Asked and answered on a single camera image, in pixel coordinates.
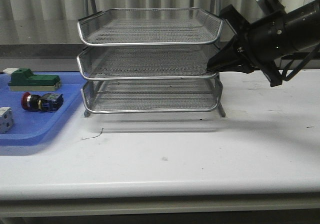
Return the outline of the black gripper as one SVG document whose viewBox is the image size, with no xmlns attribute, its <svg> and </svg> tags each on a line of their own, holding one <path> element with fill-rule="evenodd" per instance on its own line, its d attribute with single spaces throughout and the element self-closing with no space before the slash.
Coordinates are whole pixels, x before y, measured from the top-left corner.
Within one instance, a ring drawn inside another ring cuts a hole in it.
<svg viewBox="0 0 320 224">
<path fill-rule="evenodd" d="M 254 23 L 249 23 L 233 5 L 220 12 L 220 17 L 229 23 L 235 32 L 216 55 L 208 60 L 206 72 L 235 71 L 251 73 L 259 69 L 271 87 L 282 84 L 283 79 L 274 62 L 278 57 L 272 26 L 285 14 L 283 5 L 276 5 L 272 13 Z"/>
</svg>

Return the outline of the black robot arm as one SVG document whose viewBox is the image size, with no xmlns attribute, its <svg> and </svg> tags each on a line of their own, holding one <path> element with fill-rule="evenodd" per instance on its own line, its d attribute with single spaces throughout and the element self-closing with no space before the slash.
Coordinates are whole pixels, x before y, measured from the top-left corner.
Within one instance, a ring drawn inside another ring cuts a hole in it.
<svg viewBox="0 0 320 224">
<path fill-rule="evenodd" d="M 232 39 L 207 63 L 207 72 L 252 73 L 260 70 L 271 87 L 291 80 L 319 52 L 320 0 L 314 0 L 291 12 L 286 12 L 279 0 L 257 0 L 265 17 L 249 23 L 233 5 L 224 7 L 219 17 L 234 32 Z M 283 72 L 275 60 L 312 47 L 301 63 L 288 72 L 289 62 Z"/>
</svg>

